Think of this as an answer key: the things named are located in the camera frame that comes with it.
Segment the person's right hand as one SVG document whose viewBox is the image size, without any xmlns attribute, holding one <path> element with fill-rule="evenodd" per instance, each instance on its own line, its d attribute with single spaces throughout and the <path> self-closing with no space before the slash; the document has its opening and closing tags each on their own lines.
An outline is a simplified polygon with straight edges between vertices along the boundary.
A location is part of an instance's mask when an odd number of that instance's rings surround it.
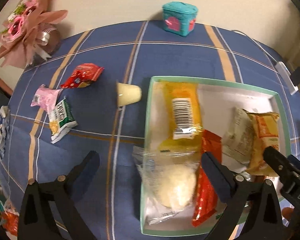
<svg viewBox="0 0 300 240">
<path fill-rule="evenodd" d="M 294 212 L 294 208 L 292 208 L 292 207 L 284 207 L 282 209 L 282 217 L 286 221 L 290 222 L 290 220 L 292 218 L 292 215 L 293 215 L 293 212 Z"/>
</svg>

